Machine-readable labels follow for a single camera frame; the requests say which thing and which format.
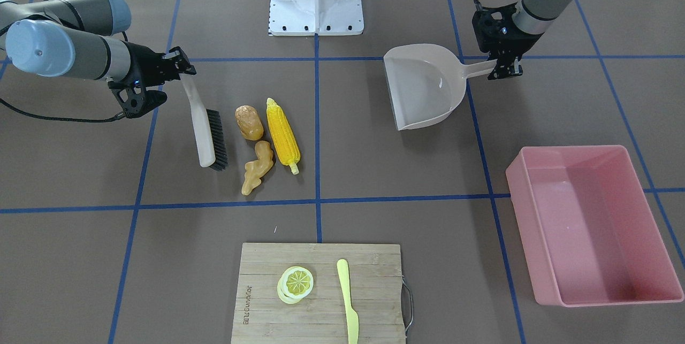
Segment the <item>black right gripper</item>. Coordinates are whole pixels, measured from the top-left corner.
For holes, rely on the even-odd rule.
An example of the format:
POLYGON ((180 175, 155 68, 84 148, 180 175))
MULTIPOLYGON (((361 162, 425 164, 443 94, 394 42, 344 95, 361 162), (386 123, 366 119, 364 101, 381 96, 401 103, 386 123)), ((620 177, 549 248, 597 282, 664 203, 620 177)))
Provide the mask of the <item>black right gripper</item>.
POLYGON ((169 49, 165 54, 127 43, 131 57, 130 70, 120 81, 108 81, 108 88, 122 109, 120 117, 137 119, 166 103, 165 92, 154 89, 181 78, 181 75, 196 75, 197 71, 185 51, 179 47, 169 49))

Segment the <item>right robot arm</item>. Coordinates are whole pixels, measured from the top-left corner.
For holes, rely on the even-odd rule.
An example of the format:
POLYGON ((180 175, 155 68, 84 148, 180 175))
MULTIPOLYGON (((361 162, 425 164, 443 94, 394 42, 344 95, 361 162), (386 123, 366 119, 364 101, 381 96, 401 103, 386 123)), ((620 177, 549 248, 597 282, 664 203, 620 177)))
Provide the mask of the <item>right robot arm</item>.
POLYGON ((157 86, 196 70, 179 47, 130 42, 131 20, 126 0, 2 0, 2 50, 25 73, 106 81, 121 108, 108 122, 137 119, 166 102, 157 86))

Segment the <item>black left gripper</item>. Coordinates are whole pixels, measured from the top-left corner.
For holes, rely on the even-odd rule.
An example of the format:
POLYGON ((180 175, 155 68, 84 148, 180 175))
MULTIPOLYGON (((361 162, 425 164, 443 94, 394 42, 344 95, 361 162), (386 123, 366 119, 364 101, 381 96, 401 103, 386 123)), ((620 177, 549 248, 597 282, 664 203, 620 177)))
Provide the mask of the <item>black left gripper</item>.
POLYGON ((479 50, 489 54, 489 60, 497 63, 488 80, 516 78, 523 75, 521 57, 542 37, 521 31, 514 24, 514 3, 501 7, 485 7, 473 0, 475 13, 472 18, 473 32, 479 50))

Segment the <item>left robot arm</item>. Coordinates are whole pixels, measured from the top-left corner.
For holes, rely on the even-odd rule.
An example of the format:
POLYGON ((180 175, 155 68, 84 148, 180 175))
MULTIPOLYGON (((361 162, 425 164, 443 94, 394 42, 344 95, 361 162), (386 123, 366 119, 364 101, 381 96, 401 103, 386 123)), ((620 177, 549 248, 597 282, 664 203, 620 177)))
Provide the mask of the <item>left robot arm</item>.
POLYGON ((478 47, 495 61, 488 79, 521 76, 523 55, 545 34, 573 0, 519 0, 500 7, 486 7, 473 0, 473 31, 478 47))

